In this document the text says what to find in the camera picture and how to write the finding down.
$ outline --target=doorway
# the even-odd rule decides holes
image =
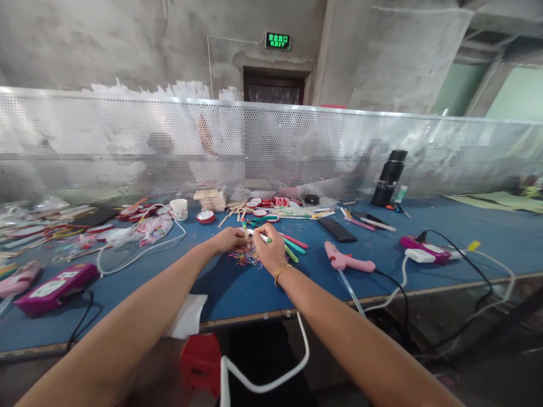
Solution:
[[[243,68],[243,99],[246,102],[303,105],[305,78],[309,72],[271,68]]]

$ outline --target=hand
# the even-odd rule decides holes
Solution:
[[[271,238],[271,243],[264,243],[264,240],[260,237],[261,233]],[[266,267],[266,270],[271,275],[274,275],[277,269],[287,262],[283,236],[275,230],[271,223],[265,223],[263,226],[255,229],[253,241],[258,252],[258,258],[264,267]]]
[[[205,243],[209,245],[216,256],[230,251],[240,254],[248,253],[250,249],[247,245],[251,244],[251,241],[245,238],[245,234],[240,229],[227,227]]]

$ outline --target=blue tabletop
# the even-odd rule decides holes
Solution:
[[[298,255],[300,262],[296,267],[341,300],[350,300],[350,295],[328,261],[324,249],[326,240],[332,241],[344,254],[373,261],[378,269],[398,281],[402,278],[400,266],[404,257],[404,248],[399,245],[399,239],[405,235],[418,235],[425,229],[443,233],[460,248],[465,248],[473,240],[478,240],[482,243],[479,250],[509,266],[516,274],[543,270],[541,216],[524,212],[484,210],[441,197],[423,201],[404,200],[404,207],[412,219],[388,209],[376,208],[367,202],[352,205],[353,211],[370,212],[394,226],[397,232],[366,230],[347,223],[343,220],[341,212],[337,211],[333,217],[358,238],[355,243],[336,242],[317,221],[313,220],[282,219],[275,227],[309,245],[306,255]],[[84,332],[88,332],[139,286],[171,265],[192,247],[220,231],[217,224],[222,220],[222,214],[218,214],[215,223],[209,225],[199,224],[194,215],[193,211],[190,218],[182,223],[187,231],[184,239],[146,253],[133,265],[98,280],[91,286],[95,295],[95,305],[88,319],[97,314],[99,308],[102,312],[91,323],[87,323],[86,326],[84,323]],[[227,226],[239,226],[236,216],[228,218],[223,228]],[[180,234],[180,229],[174,225],[165,240]],[[441,237],[432,233],[429,233],[427,241],[447,244]],[[46,265],[45,271],[35,283],[43,283],[67,267],[65,263],[51,264],[52,258],[60,254],[55,253],[57,245],[59,243],[55,243],[50,249],[42,247],[39,250],[28,250],[14,260],[19,264],[34,259],[42,261]],[[118,267],[133,259],[141,251],[142,249],[135,246],[108,249],[104,252],[102,267],[106,270]],[[491,261],[475,254],[471,257],[488,278],[505,276],[504,272]],[[96,263],[96,255],[91,254],[73,261],[73,263],[88,262]],[[420,265],[409,261],[407,271],[406,291],[447,287],[480,280],[480,276],[464,260],[451,261],[446,266]],[[395,288],[391,282],[379,275],[351,269],[347,269],[345,275],[358,298],[386,295]],[[237,266],[234,261],[228,260],[227,255],[213,259],[204,268],[191,293],[208,295],[201,322],[294,307],[287,295],[274,286],[273,278],[268,272],[259,270],[256,266]],[[83,315],[87,303],[84,297],[76,298],[60,310],[37,318],[29,318],[19,308],[10,306],[0,317],[0,352],[65,343]]]

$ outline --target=plastic stool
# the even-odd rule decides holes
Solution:
[[[221,394],[221,350],[215,334],[193,335],[181,351],[181,384],[188,396],[195,388]]]

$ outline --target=exit sign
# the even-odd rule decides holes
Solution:
[[[287,34],[266,33],[266,48],[290,51],[291,36]]]

